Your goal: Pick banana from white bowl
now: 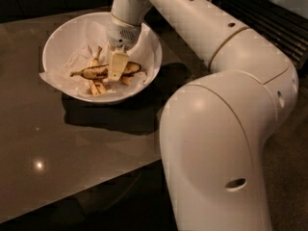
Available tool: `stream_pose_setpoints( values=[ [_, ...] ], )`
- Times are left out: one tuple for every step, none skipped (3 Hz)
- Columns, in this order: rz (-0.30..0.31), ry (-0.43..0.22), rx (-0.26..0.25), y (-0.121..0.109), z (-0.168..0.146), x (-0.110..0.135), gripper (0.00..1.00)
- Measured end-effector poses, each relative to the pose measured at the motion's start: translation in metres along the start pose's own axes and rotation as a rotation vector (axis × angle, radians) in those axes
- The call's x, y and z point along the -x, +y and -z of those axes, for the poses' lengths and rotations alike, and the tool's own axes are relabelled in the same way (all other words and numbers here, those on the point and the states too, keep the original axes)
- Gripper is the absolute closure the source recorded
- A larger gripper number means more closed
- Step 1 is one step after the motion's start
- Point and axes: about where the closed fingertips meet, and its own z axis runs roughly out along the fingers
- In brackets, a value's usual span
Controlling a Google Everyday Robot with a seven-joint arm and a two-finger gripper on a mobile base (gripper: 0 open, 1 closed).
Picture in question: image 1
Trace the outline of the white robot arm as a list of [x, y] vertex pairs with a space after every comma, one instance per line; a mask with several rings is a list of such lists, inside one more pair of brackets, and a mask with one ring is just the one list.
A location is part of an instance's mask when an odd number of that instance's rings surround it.
[[293, 63], [207, 0], [114, 0], [108, 42], [136, 45], [155, 7], [210, 74], [167, 101], [160, 148], [179, 231], [272, 231], [263, 147], [298, 95]]

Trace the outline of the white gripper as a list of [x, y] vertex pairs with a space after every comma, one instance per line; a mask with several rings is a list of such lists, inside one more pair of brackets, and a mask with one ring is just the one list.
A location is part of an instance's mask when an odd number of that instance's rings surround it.
[[132, 49], [138, 42], [141, 26], [130, 25], [109, 15], [107, 24], [108, 43], [108, 80], [116, 82], [120, 79], [128, 61], [126, 50]]

